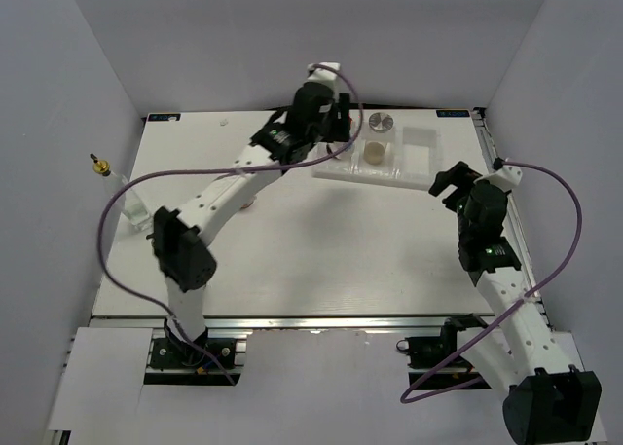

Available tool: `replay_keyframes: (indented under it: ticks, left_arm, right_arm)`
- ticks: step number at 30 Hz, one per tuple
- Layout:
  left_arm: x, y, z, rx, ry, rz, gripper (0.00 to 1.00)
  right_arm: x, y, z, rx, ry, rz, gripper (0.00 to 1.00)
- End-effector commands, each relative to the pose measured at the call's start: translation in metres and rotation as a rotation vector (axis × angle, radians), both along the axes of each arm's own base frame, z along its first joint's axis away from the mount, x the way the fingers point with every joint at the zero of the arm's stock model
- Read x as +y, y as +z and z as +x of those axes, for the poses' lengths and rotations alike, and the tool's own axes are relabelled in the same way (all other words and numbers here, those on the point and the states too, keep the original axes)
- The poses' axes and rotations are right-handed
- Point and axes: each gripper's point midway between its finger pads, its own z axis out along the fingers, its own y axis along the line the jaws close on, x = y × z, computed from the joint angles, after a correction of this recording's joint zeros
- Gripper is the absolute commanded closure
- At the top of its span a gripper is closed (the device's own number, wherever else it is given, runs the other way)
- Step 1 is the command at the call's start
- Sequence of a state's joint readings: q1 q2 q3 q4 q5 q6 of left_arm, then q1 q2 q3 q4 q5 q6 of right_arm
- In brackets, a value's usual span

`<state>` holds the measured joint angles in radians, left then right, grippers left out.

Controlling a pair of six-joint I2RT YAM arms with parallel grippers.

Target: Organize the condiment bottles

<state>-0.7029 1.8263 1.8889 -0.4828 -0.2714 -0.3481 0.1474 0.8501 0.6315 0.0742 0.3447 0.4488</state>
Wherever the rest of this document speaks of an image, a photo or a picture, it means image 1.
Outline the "red lid sauce jar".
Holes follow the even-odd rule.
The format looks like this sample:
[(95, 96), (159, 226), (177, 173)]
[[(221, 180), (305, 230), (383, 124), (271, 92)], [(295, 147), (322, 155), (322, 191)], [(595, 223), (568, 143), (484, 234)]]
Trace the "red lid sauce jar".
[(350, 153), (350, 146), (347, 146), (346, 142), (332, 142), (325, 145), (325, 150), (328, 155), (334, 154), (340, 150), (339, 154), (336, 154), (334, 160), (340, 161)]

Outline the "silver lid white shaker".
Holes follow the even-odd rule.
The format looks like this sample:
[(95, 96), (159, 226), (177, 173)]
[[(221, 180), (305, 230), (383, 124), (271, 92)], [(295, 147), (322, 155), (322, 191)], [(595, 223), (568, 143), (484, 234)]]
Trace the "silver lid white shaker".
[(366, 163), (378, 166), (384, 161), (388, 147), (394, 142), (393, 118), (386, 112), (372, 113), (364, 131), (363, 157)]

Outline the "white three-slot organizer tray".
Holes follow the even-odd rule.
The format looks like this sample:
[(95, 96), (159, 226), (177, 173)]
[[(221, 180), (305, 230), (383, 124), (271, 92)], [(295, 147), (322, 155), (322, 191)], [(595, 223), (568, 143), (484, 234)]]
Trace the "white three-slot organizer tray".
[(340, 161), (332, 159), (314, 166), (312, 175), (323, 179), (428, 190), (442, 166), (441, 134), (436, 129), (403, 126), (393, 120), (394, 142), (388, 147), (380, 165), (372, 166), (363, 157), (367, 120), (350, 153)]

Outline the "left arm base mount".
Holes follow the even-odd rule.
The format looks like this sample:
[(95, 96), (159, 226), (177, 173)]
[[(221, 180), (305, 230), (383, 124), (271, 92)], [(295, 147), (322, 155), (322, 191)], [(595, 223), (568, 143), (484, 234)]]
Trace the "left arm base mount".
[(213, 337), (208, 329), (195, 341), (198, 351), (165, 324), (152, 337), (143, 384), (147, 386), (232, 387), (244, 363), (242, 339)]

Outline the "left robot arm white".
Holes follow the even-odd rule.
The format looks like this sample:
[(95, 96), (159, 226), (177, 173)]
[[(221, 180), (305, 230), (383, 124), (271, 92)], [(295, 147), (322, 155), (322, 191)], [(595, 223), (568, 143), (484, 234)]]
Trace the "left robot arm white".
[(165, 277), (173, 315), (166, 332), (172, 354), (194, 366), (205, 355), (205, 288), (217, 269), (210, 245), (227, 222), (288, 166), (303, 162), (321, 141), (350, 138), (350, 96), (318, 82), (306, 82), (292, 104), (275, 111), (254, 133), (234, 162), (202, 192), (174, 210), (154, 216), (153, 253)]

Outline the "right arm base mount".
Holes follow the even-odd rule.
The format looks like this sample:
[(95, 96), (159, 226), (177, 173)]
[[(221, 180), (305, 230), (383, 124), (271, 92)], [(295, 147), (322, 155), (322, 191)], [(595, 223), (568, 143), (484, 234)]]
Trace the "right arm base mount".
[[(487, 326), (477, 315), (451, 316), (441, 326), (438, 335), (408, 337), (398, 341), (396, 349), (409, 358), (409, 382), (416, 382), (426, 371), (451, 354), (458, 346), (458, 334), (465, 334), (467, 329), (484, 329)], [(490, 389), (474, 366), (458, 357), (419, 385), (417, 390), (446, 389), (464, 382), (470, 382), (466, 389)]]

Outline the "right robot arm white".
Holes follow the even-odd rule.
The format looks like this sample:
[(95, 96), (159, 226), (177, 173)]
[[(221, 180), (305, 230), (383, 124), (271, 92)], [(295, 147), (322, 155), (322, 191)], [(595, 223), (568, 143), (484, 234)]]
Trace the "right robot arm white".
[(449, 364), (468, 362), (502, 400), (502, 417), (517, 444), (583, 442), (590, 438), (602, 386), (560, 348), (531, 296), (522, 264), (503, 235), (508, 199), (522, 178), (499, 166), (481, 175), (458, 162), (436, 174), (437, 197), (458, 220), (458, 260), (499, 324), (477, 315), (449, 318), (439, 352)]

